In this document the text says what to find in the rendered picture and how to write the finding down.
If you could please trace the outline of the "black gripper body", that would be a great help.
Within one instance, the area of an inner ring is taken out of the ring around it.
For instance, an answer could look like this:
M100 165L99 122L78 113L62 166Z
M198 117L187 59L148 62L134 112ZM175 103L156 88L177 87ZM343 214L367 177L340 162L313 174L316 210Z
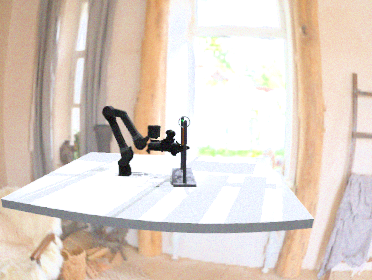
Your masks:
M177 143L175 143L175 138L173 138L173 143L165 143L163 140L160 140L159 151L169 152L172 156L176 156L177 153Z

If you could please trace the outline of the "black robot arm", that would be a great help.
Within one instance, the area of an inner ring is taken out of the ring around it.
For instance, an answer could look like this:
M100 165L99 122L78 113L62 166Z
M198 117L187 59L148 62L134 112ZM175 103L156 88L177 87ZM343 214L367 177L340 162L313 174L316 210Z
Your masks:
M152 139L158 139L160 137L160 125L148 125L148 136L144 138L143 135L141 135L134 124L132 123L131 119L127 115L127 112L125 110L120 109L114 109L112 106L105 106L103 108L103 117L106 118L107 122L110 124L111 129L113 130L113 134L115 136L115 139L120 147L120 153L121 153L121 159L117 162L118 163L118 176L128 176L130 177L132 175L132 167L130 161L134 157L133 151L131 149L131 146L129 147L121 133L121 129L116 121L116 117L120 117L122 119L123 124L127 127L129 132L131 133L131 137L133 140L133 143L137 150L144 150L147 145L148 149L146 150L149 154L150 151L159 151L159 145L160 140L152 140ZM165 143L172 142L173 138L176 135L175 131L172 129L166 130L166 138L163 139ZM150 137L150 142L147 143Z

